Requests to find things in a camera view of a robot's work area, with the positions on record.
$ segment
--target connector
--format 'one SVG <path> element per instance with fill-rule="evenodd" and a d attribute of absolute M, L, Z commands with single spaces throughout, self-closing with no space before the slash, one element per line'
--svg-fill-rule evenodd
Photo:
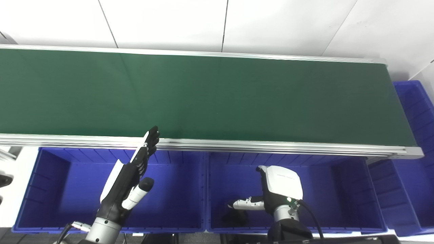
<path fill-rule="evenodd" d="M 79 229 L 79 230 L 84 231 L 84 232 L 89 232 L 90 228 L 91 228 L 91 226 L 89 224 L 84 224 L 84 223 L 78 222 L 78 221 L 74 221 L 71 224 L 71 226 L 74 227 L 75 229 Z"/>

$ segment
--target black cable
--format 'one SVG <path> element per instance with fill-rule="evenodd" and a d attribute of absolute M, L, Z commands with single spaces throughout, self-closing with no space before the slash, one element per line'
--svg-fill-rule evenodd
<path fill-rule="evenodd" d="M 124 233 L 124 242 L 125 242 L 125 244 L 128 244 L 128 242 L 127 242 L 127 234 L 125 234 L 125 233 Z"/>
<path fill-rule="evenodd" d="M 313 213 L 312 209 L 310 209 L 309 205 L 303 201 L 303 200 L 297 200 L 297 203 L 299 203 L 301 206 L 303 206 L 312 216 L 313 222 L 315 222 L 316 228 L 318 229 L 319 237 L 321 239 L 324 239 L 324 235 L 322 234 L 321 226 L 319 225 L 318 219 L 316 219 L 315 214 Z"/>
<path fill-rule="evenodd" d="M 68 231 L 72 228 L 72 223 L 66 224 L 65 228 L 63 228 L 62 232 L 60 233 L 59 238 L 57 239 L 57 243 L 56 244 L 60 244 L 63 239 L 65 238 L 66 234 L 68 233 Z"/>

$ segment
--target blue plastic bin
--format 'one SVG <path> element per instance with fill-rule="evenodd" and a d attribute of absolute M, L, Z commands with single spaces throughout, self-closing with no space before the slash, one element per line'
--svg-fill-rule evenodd
<path fill-rule="evenodd" d="M 266 233 L 273 217 L 248 211 L 245 227 L 222 221 L 230 199 L 261 195 L 258 165 L 279 165 L 298 173 L 304 200 L 325 233 L 386 231 L 364 158 L 323 155 L 222 153 L 210 154 L 207 183 L 207 230 L 214 233 Z M 316 232 L 311 216 L 301 209 L 301 222 Z"/>
<path fill-rule="evenodd" d="M 434 233 L 434 108 L 419 81 L 395 82 L 425 157 L 369 166 L 387 226 L 398 236 Z"/>
<path fill-rule="evenodd" d="M 127 163 L 133 153 L 40 148 L 13 232 L 59 233 L 72 221 L 92 224 L 114 163 L 117 159 Z M 157 151 L 145 173 L 155 180 L 154 187 L 132 210 L 122 232 L 204 231 L 205 156 L 203 152 Z"/>

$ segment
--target floor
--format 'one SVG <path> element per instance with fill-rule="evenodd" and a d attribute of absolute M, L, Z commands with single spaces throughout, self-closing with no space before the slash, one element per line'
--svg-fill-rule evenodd
<path fill-rule="evenodd" d="M 9 229 L 3 230 L 5 233 L 1 237 L 1 244 L 53 244 L 57 241 L 57 234 L 18 234 L 11 233 Z M 77 244 L 85 238 L 86 234 L 69 234 L 65 239 L 65 244 Z M 144 237 L 133 237 L 131 234 L 119 235 L 115 244 L 141 244 Z M 220 244 L 220 236 L 212 233 L 181 234 L 180 244 Z"/>

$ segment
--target metal frame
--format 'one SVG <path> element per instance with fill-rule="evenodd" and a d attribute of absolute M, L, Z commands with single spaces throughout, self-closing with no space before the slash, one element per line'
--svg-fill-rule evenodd
<path fill-rule="evenodd" d="M 0 134 L 0 145 L 70 148 L 135 149 L 141 137 Z M 419 147 L 161 138 L 160 150 L 348 155 L 369 158 L 423 157 Z"/>
<path fill-rule="evenodd" d="M 16 156 L 10 152 L 4 151 L 0 149 L 0 160 L 1 161 L 8 161 L 8 160 L 16 160 Z"/>
<path fill-rule="evenodd" d="M 292 56 L 292 55 L 275 55 L 275 54 L 218 53 L 218 52 L 103 48 L 103 47 L 70 47 L 70 46 L 37 46 L 37 45 L 0 44 L 0 49 L 77 51 L 77 52 L 96 52 L 96 53 L 130 53 L 130 54 L 145 54 L 145 55 L 203 56 L 203 57 L 225 57 L 225 58 L 278 59 L 278 60 L 298 60 L 298 61 L 386 64 L 386 60 L 381 59 L 381 58 L 360 59 L 360 58 Z"/>

